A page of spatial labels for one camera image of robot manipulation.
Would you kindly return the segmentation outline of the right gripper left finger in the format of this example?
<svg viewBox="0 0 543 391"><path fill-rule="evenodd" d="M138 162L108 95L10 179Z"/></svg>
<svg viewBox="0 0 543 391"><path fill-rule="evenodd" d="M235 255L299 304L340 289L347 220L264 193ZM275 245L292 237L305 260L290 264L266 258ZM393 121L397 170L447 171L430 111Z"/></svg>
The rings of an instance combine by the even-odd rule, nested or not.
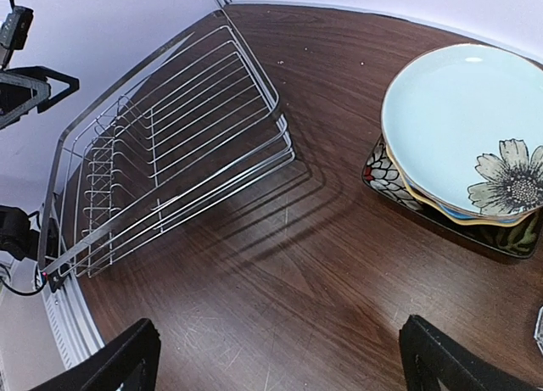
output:
<svg viewBox="0 0 543 391"><path fill-rule="evenodd" d="M81 364L36 390L154 390L161 341L153 322L142 318Z"/></svg>

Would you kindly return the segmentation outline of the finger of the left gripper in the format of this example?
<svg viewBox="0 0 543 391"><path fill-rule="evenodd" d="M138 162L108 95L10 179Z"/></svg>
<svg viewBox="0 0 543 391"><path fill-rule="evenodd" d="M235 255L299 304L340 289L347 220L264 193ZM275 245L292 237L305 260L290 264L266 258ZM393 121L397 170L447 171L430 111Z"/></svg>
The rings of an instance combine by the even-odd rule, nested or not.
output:
<svg viewBox="0 0 543 391"><path fill-rule="evenodd" d="M59 81L67 87L53 96L48 80ZM50 109L79 88L77 78L43 66L2 70L1 129L18 122L34 108L38 114Z"/></svg>

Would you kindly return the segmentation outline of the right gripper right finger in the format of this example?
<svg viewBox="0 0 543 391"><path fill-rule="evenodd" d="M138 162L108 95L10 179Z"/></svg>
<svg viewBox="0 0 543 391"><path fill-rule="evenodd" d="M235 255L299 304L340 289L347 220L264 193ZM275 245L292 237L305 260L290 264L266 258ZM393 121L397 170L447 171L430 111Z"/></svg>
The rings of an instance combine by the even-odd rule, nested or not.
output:
<svg viewBox="0 0 543 391"><path fill-rule="evenodd" d="M400 357L408 390L536 390L480 359L419 315L400 329Z"/></svg>

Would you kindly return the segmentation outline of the black floral square plate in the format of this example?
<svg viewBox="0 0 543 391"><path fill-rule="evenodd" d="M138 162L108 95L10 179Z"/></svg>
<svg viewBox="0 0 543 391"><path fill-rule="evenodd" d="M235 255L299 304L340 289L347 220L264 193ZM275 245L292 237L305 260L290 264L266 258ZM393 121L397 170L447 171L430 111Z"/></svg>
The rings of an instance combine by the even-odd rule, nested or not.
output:
<svg viewBox="0 0 543 391"><path fill-rule="evenodd" d="M456 222L415 188L404 185L399 171L388 156L386 142L382 137L376 141L367 157L361 179L378 194L426 220L434 229L442 229L450 239L460 239L462 244L517 260L526 260L542 248L540 210L514 226Z"/></svg>

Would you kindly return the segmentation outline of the yellow dotted scalloped plate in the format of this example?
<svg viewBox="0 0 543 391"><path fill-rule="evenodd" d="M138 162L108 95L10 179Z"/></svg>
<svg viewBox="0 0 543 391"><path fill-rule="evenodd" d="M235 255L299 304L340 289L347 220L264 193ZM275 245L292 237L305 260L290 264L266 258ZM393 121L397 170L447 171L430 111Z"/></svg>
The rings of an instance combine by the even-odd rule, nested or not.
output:
<svg viewBox="0 0 543 391"><path fill-rule="evenodd" d="M506 228L509 228L509 227L513 227L513 226L517 226L519 225L521 222L525 221L529 216L531 215L534 215L535 212L531 212L531 213L528 213L526 216L527 218L525 218L523 221L520 221L520 222L516 222L516 223L513 223L513 224L501 224L501 223L498 223L498 222L495 222L495 220L491 220L491 219L488 219L488 218L484 218L484 219L475 219L475 220L459 220L447 213L445 213L440 207L439 207L439 203L432 200L431 198L423 195L423 194L420 194L414 187L411 186L411 184L409 183L409 179L408 177L404 174L403 170L400 168L400 166L396 163L396 160L394 158L394 155L392 154L390 148L388 146L385 146L385 151L386 151L386 154L387 156L389 157L391 163L395 166L395 168L397 169L398 171L398 174L400 176L400 179L402 180L404 186L405 186L405 189L407 190L407 192L414 198L416 199L416 201L418 202L421 202L423 204L426 204L426 205L429 205L431 208L433 209L436 209L438 212L440 212L442 215L444 215L445 217L447 217L449 220L453 221L454 223L456 223L457 225L460 225L460 226L499 226L499 227L506 227Z"/></svg>

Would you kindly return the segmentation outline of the light teal floral plate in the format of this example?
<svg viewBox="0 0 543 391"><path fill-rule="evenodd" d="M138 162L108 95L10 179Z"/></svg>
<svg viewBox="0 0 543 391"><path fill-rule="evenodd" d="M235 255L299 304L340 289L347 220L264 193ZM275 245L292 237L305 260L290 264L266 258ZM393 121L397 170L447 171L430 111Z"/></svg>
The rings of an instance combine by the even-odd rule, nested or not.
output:
<svg viewBox="0 0 543 391"><path fill-rule="evenodd" d="M383 137L408 183L455 212L516 218L542 205L542 70L515 53L456 44L391 81Z"/></svg>

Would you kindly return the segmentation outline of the clear glass cup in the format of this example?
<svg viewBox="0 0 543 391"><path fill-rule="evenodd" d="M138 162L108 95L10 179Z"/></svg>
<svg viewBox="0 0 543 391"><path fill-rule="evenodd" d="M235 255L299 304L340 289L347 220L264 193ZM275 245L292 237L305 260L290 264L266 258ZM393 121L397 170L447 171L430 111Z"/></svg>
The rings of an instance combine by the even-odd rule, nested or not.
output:
<svg viewBox="0 0 543 391"><path fill-rule="evenodd" d="M535 322L534 340L536 345L543 355L543 307L540 307Z"/></svg>

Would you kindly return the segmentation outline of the blue dotted scalloped plate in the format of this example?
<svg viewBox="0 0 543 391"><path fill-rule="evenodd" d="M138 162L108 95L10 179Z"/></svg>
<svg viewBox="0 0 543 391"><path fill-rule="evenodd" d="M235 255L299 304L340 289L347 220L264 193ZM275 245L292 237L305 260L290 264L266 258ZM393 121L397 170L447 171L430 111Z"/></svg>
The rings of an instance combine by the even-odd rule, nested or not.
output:
<svg viewBox="0 0 543 391"><path fill-rule="evenodd" d="M439 207L447 214L459 219L459 220L475 220L475 219L484 219L484 217L482 215L477 215L477 216L474 216L474 215L470 215L470 214L466 214L466 213L463 213L463 212L459 212L457 210L454 210L454 209L451 209L451 208L448 208L442 204L439 204ZM495 222L498 222L498 223L501 223L501 224L513 224L513 223L516 223L516 222L520 222L520 221L523 221L525 218L527 218L527 216L522 216L522 217L517 217L517 218L512 218L512 219L504 219L504 220L495 220Z"/></svg>

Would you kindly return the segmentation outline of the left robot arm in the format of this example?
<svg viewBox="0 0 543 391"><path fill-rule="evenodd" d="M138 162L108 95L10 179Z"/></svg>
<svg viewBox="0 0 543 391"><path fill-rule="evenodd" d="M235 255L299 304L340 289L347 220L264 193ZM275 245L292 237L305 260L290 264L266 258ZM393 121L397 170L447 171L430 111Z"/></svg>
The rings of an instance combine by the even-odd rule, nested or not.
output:
<svg viewBox="0 0 543 391"><path fill-rule="evenodd" d="M75 77L44 66L19 67L1 72L1 128L18 122L35 109L41 114L77 92ZM17 260L36 259L38 232L22 209L1 207L1 250Z"/></svg>

